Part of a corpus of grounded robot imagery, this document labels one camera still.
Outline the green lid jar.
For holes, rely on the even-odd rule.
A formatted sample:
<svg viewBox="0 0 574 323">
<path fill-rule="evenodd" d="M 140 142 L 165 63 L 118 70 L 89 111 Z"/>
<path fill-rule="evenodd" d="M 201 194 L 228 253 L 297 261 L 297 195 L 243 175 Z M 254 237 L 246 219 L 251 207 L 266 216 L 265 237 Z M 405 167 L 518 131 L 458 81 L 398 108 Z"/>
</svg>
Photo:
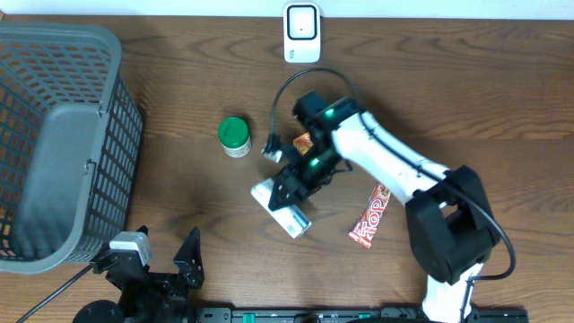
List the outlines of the green lid jar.
<svg viewBox="0 0 574 323">
<path fill-rule="evenodd" d="M 223 150 L 232 158 L 242 158 L 251 149 L 248 124 L 242 118 L 225 118 L 219 125 L 218 137 Z"/>
</svg>

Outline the orange small carton box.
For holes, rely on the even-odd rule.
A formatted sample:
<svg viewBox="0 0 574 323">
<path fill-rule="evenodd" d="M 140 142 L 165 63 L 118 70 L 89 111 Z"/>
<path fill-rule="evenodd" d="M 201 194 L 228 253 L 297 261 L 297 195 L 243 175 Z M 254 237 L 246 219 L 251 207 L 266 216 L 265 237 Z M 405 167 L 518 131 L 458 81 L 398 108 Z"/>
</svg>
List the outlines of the orange small carton box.
<svg viewBox="0 0 574 323">
<path fill-rule="evenodd" d="M 313 146 L 309 133 L 300 135 L 299 137 L 295 138 L 292 143 L 301 155 L 306 154 Z"/>
</svg>

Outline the dark grey plastic basket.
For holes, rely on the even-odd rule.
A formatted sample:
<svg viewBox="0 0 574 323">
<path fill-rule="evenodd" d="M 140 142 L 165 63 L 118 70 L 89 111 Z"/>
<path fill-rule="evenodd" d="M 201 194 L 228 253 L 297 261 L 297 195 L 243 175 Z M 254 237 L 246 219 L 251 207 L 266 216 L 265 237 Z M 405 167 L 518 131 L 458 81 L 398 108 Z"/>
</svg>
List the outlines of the dark grey plastic basket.
<svg viewBox="0 0 574 323">
<path fill-rule="evenodd" d="M 91 25 L 1 26 L 1 269 L 86 262 L 126 225 L 143 118 L 117 37 Z"/>
</svg>

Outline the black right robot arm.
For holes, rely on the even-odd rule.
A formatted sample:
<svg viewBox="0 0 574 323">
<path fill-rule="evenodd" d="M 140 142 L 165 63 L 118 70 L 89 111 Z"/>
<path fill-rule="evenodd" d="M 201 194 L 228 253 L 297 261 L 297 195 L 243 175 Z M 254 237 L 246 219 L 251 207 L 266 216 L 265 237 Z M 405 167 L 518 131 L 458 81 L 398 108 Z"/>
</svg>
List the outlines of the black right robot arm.
<svg viewBox="0 0 574 323">
<path fill-rule="evenodd" d="M 273 178 L 253 187 L 253 197 L 291 228 L 304 219 L 297 204 L 325 186 L 340 161 L 358 165 L 404 206 L 411 250 L 429 276 L 424 315 L 465 321 L 472 281 L 501 238 L 478 175 L 424 158 L 351 98 L 329 104 L 310 92 L 296 101 L 293 114 L 312 146 L 306 153 L 294 151 Z"/>
</svg>

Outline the red chocolate bar wrapper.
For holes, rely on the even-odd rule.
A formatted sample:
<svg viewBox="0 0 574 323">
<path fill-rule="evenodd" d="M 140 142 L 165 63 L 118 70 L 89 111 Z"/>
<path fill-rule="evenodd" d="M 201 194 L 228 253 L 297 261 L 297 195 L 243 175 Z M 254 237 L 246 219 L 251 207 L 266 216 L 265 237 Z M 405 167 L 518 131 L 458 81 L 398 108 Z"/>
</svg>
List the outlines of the red chocolate bar wrapper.
<svg viewBox="0 0 574 323">
<path fill-rule="evenodd" d="M 366 249 L 371 248 L 373 237 L 387 209 L 390 197 L 391 192 L 387 187 L 380 183 L 375 186 L 357 223 L 348 232 L 348 236 L 352 240 Z"/>
</svg>

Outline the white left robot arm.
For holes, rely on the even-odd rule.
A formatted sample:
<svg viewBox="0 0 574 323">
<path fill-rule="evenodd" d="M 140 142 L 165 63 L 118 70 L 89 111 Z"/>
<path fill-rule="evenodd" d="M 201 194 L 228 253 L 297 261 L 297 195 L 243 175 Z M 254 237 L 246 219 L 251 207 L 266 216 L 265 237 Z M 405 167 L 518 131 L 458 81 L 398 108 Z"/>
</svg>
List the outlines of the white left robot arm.
<svg viewBox="0 0 574 323">
<path fill-rule="evenodd" d="M 196 322 L 188 292 L 204 282 L 200 230 L 194 228 L 173 258 L 176 273 L 150 270 L 152 248 L 145 226 L 122 231 L 102 246 L 90 261 L 95 274 L 104 274 L 121 291 L 118 301 L 99 300 L 85 305 L 75 322 Z"/>
</svg>

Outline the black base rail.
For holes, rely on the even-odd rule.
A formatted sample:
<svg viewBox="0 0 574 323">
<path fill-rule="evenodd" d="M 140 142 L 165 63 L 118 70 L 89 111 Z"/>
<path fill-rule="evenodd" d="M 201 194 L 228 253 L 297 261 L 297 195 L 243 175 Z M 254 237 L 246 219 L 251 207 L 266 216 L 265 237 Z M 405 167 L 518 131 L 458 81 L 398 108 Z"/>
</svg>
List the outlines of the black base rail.
<svg viewBox="0 0 574 323">
<path fill-rule="evenodd" d="M 345 322 L 431 322 L 416 307 L 384 307 L 362 310 L 233 310 L 203 308 L 194 310 L 196 323 L 345 323 Z M 529 323 L 526 310 L 473 308 L 468 323 Z"/>
</svg>

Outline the white Panadol medicine box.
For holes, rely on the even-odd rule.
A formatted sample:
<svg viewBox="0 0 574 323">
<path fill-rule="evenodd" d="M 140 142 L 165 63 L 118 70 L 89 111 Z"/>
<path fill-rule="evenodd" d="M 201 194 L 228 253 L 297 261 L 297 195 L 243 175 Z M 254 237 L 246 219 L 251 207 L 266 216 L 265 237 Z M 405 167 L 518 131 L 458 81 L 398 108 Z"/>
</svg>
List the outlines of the white Panadol medicine box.
<svg viewBox="0 0 574 323">
<path fill-rule="evenodd" d="M 272 211 L 268 205 L 271 199 L 273 185 L 274 181 L 272 179 L 266 179 L 251 188 L 251 196 L 255 198 L 293 239 L 297 239 L 311 227 L 311 221 L 296 205 Z"/>
</svg>

